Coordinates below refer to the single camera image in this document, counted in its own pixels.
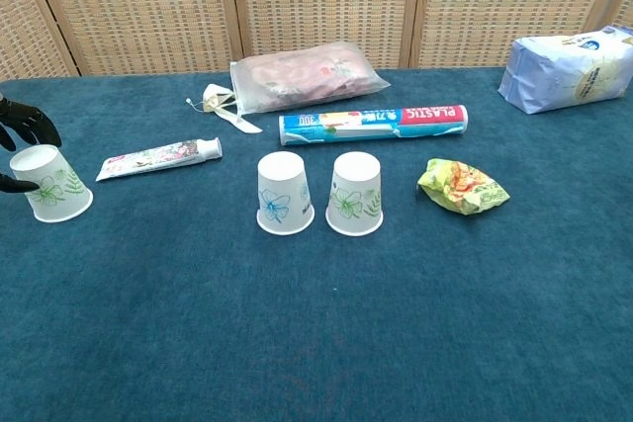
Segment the white blue tissue pack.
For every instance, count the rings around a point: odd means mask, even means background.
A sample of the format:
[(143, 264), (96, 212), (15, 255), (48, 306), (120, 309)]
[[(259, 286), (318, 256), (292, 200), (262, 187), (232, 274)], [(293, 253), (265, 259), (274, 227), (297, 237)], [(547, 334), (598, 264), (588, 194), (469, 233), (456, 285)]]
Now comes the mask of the white blue tissue pack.
[(633, 28), (606, 26), (514, 41), (498, 91), (532, 115), (619, 98), (632, 79)]

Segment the woven bamboo folding screen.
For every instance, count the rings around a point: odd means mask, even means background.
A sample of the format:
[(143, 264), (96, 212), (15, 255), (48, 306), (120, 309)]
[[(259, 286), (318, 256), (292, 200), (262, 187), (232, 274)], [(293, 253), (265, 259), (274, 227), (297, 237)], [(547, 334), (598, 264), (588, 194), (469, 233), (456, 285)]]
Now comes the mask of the woven bamboo folding screen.
[(356, 43), (376, 68), (498, 66), (511, 42), (633, 27), (633, 0), (0, 0), (0, 81), (225, 71)]

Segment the pink pouch in clear bag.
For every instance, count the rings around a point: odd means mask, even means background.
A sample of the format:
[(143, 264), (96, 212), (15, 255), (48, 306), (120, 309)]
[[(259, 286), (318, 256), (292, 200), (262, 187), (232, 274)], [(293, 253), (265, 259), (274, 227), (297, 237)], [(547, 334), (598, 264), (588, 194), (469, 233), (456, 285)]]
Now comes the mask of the pink pouch in clear bag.
[(241, 115), (338, 101), (390, 86), (351, 42), (249, 56), (232, 63), (229, 73)]

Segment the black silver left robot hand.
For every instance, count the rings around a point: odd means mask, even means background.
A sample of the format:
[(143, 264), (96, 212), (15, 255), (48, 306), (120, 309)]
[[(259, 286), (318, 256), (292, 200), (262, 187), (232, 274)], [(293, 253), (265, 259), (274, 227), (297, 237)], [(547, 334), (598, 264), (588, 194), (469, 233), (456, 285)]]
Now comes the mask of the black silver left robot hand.
[[(55, 125), (41, 109), (9, 100), (0, 94), (0, 145), (6, 150), (15, 151), (16, 144), (6, 131), (7, 127), (30, 145), (62, 146), (62, 140)], [(38, 188), (35, 182), (15, 179), (0, 173), (0, 192), (2, 193), (29, 193)]]

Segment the blue red plastic wrap box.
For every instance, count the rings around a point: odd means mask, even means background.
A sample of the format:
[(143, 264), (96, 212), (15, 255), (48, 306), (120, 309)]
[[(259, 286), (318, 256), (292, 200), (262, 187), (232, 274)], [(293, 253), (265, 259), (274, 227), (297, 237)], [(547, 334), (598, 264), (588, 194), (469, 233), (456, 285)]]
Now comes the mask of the blue red plastic wrap box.
[(416, 138), (466, 131), (463, 105), (413, 107), (281, 116), (283, 145), (304, 145), (387, 138)]

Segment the cream ribbon tag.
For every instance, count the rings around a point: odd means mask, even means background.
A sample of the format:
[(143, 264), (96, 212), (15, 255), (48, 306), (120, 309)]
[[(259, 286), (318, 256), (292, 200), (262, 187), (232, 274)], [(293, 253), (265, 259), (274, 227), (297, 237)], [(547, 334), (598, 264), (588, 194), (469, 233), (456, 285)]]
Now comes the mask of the cream ribbon tag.
[(243, 119), (239, 114), (227, 109), (229, 106), (236, 104), (236, 97), (229, 88), (210, 83), (203, 92), (201, 102), (194, 103), (190, 98), (187, 98), (185, 103), (191, 106), (196, 112), (213, 113), (217, 115), (243, 133), (257, 134), (262, 132), (260, 127), (257, 127)]

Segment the white paper cup green flower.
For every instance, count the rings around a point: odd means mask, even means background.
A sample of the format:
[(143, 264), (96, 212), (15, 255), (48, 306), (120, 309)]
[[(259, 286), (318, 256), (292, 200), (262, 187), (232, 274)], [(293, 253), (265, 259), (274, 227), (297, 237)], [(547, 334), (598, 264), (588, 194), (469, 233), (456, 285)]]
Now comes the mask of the white paper cup green flower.
[(383, 222), (379, 160), (362, 151), (339, 155), (333, 164), (325, 218), (336, 232), (358, 237), (377, 230)]
[(57, 223), (75, 218), (93, 203), (89, 190), (54, 145), (40, 144), (17, 153), (10, 161), (17, 179), (39, 187), (26, 193), (37, 220)]

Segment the yellow snack packet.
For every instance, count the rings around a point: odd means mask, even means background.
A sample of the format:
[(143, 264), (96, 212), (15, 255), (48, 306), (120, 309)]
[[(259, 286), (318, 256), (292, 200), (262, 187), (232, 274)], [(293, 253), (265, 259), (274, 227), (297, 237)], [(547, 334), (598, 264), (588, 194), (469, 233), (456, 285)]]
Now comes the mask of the yellow snack packet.
[(457, 160), (430, 159), (417, 185), (441, 207), (463, 215), (490, 210), (510, 199), (496, 180)]

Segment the white paper cup blue flower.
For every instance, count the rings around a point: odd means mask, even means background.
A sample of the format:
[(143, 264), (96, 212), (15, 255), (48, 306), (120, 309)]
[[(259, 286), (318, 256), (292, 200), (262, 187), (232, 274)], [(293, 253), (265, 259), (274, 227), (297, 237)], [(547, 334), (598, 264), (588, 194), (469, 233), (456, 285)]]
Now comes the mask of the white paper cup blue flower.
[(314, 220), (303, 158), (289, 151), (272, 152), (257, 164), (259, 226), (275, 235), (291, 235)]

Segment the blue felt table mat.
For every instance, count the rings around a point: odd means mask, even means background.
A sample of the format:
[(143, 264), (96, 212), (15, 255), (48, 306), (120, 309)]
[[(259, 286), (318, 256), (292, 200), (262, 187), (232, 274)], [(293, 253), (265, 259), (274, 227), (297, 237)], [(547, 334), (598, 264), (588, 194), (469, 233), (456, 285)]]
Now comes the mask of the blue felt table mat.
[[(246, 135), (185, 103), (225, 74), (13, 80), (92, 190), (41, 223), (0, 194), (0, 422), (633, 422), (633, 86), (528, 116), (498, 69), (387, 70), (338, 111), (464, 104), (461, 135), (363, 141), (384, 221), (324, 218), (346, 143), (305, 146), (316, 216), (256, 222)], [(110, 157), (218, 138), (223, 157), (96, 181)], [(417, 185), (432, 158), (496, 180), (463, 215)]]

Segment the floral toothpaste tube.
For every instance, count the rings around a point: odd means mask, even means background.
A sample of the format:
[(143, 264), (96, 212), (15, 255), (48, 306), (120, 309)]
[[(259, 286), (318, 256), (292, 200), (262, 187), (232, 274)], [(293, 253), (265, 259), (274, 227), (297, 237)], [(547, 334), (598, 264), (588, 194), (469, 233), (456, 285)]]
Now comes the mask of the floral toothpaste tube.
[(96, 181), (177, 168), (223, 157), (220, 140), (190, 139), (107, 158)]

